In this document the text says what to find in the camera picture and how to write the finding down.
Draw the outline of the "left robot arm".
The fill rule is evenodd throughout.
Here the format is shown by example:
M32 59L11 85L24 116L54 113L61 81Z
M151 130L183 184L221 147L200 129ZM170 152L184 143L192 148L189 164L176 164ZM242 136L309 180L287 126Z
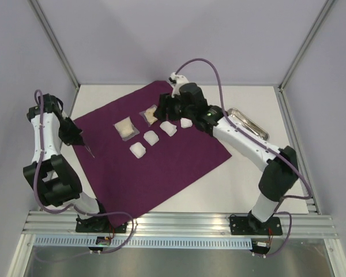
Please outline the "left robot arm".
M101 204L88 196L81 180L70 163L61 154L61 145L85 146L82 130L63 110L63 102L37 89L34 107L27 119L34 131L35 150L31 164L23 168L24 178L34 192L40 208L50 214L74 209L81 219L88 219L96 231L109 225L109 217L102 213Z

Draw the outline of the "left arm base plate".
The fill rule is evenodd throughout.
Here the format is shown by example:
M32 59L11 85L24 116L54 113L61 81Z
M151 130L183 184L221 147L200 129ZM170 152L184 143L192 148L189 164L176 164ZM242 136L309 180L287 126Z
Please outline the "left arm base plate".
M115 233L125 234L128 223L125 222L120 226L113 226L107 216L91 217L82 219L79 215L76 218L77 233Z

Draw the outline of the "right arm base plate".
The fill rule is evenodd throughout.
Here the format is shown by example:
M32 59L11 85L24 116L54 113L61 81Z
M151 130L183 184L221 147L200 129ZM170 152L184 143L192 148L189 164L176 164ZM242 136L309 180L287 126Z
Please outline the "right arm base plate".
M271 217L265 223L258 223L248 216L230 215L229 221L232 235L283 235L278 217Z

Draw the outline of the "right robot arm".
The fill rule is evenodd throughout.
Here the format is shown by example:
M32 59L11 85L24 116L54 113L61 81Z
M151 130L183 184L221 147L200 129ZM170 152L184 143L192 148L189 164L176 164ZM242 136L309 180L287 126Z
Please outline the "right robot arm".
M189 119L199 131L226 142L260 169L260 195L248 214L248 225L252 232L263 233L285 194L298 180L295 150L267 143L236 123L221 107L209 105L196 83L182 85L177 95L161 94L154 116L160 121Z

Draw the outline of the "steel tweezers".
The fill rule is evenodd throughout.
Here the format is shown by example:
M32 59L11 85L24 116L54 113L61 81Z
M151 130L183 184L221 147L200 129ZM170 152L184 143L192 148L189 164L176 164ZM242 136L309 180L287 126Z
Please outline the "steel tweezers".
M91 151L91 148L88 146L88 144L84 145L85 149L89 152L89 154L91 155L91 157L95 158L94 154Z

